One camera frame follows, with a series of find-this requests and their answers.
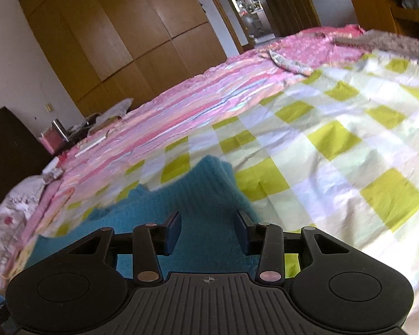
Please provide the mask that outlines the pink striped bed sheet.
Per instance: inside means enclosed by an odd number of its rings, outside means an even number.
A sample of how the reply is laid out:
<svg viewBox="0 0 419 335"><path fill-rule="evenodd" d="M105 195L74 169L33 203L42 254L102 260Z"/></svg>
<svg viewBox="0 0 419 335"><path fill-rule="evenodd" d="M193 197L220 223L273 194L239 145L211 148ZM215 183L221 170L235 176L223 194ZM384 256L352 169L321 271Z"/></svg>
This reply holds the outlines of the pink striped bed sheet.
<svg viewBox="0 0 419 335"><path fill-rule="evenodd" d="M364 34L356 24L316 27L277 38L166 90L123 116L108 120L56 158L63 171L46 186L26 229L66 204L78 204L85 195L99 195L110 182L112 169L129 168L152 150L177 142L190 131L236 116L262 99L307 77L294 68L280 67L270 53L316 69L322 64L342 67L357 61L362 49L341 46L337 37Z"/></svg>

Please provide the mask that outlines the green white checkered blanket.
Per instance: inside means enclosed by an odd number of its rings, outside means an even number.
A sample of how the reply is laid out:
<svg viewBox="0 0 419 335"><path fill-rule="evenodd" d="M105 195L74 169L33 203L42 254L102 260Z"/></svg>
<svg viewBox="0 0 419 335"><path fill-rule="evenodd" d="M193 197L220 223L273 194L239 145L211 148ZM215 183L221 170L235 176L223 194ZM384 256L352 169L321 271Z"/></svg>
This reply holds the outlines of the green white checkered blanket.
<svg viewBox="0 0 419 335"><path fill-rule="evenodd" d="M236 116L112 169L99 195L41 221L13 273L28 267L40 236L64 236L93 209L137 185L169 185L206 156L232 165L253 221L289 232L316 227L404 274L415 294L404 328L419 334L419 65L378 52L351 67L320 67Z"/></svg>

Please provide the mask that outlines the white plastic bag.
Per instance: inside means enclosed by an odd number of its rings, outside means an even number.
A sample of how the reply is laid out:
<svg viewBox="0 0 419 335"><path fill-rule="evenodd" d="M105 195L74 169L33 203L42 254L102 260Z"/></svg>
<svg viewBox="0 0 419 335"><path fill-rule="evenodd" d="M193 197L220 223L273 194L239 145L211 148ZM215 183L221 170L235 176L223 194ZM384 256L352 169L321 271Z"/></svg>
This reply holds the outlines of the white plastic bag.
<svg viewBox="0 0 419 335"><path fill-rule="evenodd" d="M125 98L118 102L117 104L113 105L111 108L109 108L104 113L100 114L95 120L95 123L97 125L100 125L102 123L105 123L109 119L112 119L114 117L121 118L126 115L128 112L130 106L132 105L133 99L132 98Z"/></svg>

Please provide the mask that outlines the pink storage box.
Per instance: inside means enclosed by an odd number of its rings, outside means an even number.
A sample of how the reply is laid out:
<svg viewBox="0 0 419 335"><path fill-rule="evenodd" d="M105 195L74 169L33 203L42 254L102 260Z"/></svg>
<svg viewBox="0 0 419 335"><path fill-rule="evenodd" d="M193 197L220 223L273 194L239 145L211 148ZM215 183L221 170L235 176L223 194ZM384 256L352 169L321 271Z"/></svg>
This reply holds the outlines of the pink storage box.
<svg viewBox="0 0 419 335"><path fill-rule="evenodd" d="M67 144L64 137L52 126L43 131L38 140L50 154L55 154Z"/></svg>

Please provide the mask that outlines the white floral pillow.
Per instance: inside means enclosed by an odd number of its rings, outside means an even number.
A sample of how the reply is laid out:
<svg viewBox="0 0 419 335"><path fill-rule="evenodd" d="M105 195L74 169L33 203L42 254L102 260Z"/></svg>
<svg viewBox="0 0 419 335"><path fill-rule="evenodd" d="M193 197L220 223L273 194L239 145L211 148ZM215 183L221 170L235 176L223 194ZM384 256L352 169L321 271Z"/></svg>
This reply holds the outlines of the white floral pillow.
<svg viewBox="0 0 419 335"><path fill-rule="evenodd" d="M25 178L0 203L0 292L16 256L35 230L44 214L41 205L47 179Z"/></svg>

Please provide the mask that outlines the dark brown cabinet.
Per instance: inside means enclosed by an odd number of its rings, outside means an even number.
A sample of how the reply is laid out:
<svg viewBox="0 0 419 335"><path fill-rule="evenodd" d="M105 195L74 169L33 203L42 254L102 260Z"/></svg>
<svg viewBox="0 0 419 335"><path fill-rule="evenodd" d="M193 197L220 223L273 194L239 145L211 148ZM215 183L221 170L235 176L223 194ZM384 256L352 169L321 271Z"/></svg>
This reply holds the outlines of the dark brown cabinet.
<svg viewBox="0 0 419 335"><path fill-rule="evenodd" d="M6 107L0 109L0 203L23 179L38 175L52 160L44 146Z"/></svg>

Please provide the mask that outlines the small floral cloth piece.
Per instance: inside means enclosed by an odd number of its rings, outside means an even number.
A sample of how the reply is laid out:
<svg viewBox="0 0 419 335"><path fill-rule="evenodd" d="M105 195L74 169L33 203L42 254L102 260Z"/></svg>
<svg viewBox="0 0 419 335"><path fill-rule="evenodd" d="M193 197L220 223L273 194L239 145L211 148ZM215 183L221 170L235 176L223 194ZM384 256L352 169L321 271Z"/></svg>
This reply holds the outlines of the small floral cloth piece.
<svg viewBox="0 0 419 335"><path fill-rule="evenodd" d="M313 68L309 65L292 59L287 59L275 51L269 50L269 56L276 66L286 70L287 72L302 76L310 76L313 73Z"/></svg>

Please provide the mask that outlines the brown wooden wardrobe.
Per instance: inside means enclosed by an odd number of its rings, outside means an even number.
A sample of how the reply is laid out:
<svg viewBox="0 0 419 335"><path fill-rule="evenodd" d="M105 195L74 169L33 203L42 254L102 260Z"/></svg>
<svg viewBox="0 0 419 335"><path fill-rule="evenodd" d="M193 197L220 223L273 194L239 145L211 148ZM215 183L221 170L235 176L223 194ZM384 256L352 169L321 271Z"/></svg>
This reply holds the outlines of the brown wooden wardrobe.
<svg viewBox="0 0 419 335"><path fill-rule="evenodd" d="M76 107L134 107L225 61L198 0L19 0Z"/></svg>

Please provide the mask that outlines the grey patterned folded cloth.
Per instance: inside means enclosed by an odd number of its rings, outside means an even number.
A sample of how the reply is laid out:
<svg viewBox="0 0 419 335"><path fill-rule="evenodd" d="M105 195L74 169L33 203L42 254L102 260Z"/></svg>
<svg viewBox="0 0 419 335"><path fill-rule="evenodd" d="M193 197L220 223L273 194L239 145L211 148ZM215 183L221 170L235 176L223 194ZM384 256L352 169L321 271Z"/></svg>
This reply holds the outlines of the grey patterned folded cloth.
<svg viewBox="0 0 419 335"><path fill-rule="evenodd" d="M419 62L419 40L406 35L369 30L353 38L336 37L334 42L337 45L369 51L387 51Z"/></svg>

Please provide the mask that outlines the dark wooden door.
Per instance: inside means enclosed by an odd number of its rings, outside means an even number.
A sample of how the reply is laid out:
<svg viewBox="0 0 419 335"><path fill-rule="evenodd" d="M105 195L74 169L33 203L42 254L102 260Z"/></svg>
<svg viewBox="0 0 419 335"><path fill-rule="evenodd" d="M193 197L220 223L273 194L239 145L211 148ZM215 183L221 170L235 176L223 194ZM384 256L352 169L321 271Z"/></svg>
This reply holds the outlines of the dark wooden door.
<svg viewBox="0 0 419 335"><path fill-rule="evenodd" d="M271 13L272 26L280 36L321 26L313 0L265 0L265 3Z"/></svg>

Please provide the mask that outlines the wooden desk shelf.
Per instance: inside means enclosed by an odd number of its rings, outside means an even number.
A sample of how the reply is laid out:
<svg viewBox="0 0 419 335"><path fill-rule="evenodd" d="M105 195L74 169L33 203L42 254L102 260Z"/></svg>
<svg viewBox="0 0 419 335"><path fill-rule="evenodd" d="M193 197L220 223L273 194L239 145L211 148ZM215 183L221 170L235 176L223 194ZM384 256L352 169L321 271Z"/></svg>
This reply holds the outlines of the wooden desk shelf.
<svg viewBox="0 0 419 335"><path fill-rule="evenodd" d="M351 0L361 28L419 39L419 10L404 8L402 1Z"/></svg>

